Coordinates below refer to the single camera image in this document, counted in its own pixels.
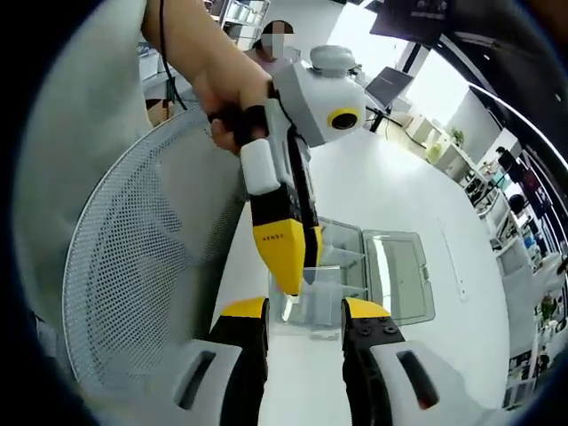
floor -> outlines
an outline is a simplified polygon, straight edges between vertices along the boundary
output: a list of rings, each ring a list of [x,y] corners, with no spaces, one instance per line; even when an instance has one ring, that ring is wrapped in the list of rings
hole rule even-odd
[[[407,151],[412,154],[425,159],[426,148],[414,142],[410,137],[407,136],[404,130],[394,122],[389,120],[382,120],[376,134],[384,137],[386,140],[393,144],[402,146]]]

black handle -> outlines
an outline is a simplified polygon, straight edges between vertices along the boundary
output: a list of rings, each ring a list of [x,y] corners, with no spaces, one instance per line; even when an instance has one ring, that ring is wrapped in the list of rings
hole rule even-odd
[[[264,106],[254,105],[240,109],[237,105],[225,106],[223,109],[209,114],[209,122],[219,119],[225,128],[234,134],[234,142],[237,146],[244,146],[253,140],[253,130],[261,129],[268,134],[268,122]]]

white wall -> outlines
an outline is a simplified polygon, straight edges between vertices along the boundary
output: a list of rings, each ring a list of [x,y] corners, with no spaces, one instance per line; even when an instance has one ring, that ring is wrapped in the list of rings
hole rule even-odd
[[[463,150],[473,162],[479,162],[501,133],[495,120],[489,115],[477,96],[468,90],[454,116],[447,122],[449,131],[455,127],[463,131]]]
[[[289,22],[296,33],[294,47],[302,51],[303,60],[310,62],[310,51],[327,43],[342,9],[329,0],[272,0],[264,23]]]

potted plant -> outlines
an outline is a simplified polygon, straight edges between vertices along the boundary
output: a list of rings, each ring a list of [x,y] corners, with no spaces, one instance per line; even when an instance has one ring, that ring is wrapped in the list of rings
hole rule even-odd
[[[465,135],[463,134],[463,131],[452,127],[452,129],[450,130],[450,136],[457,146],[462,147],[463,143],[465,142]]]

window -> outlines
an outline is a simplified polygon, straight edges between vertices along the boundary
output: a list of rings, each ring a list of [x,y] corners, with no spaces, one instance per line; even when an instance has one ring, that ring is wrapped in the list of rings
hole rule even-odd
[[[468,89],[465,78],[435,51],[430,51],[406,98],[426,118],[446,126]]]
[[[376,14],[354,4],[346,4],[327,41],[349,48],[363,72],[372,80],[385,67],[395,67],[408,42],[383,35],[371,35]]]

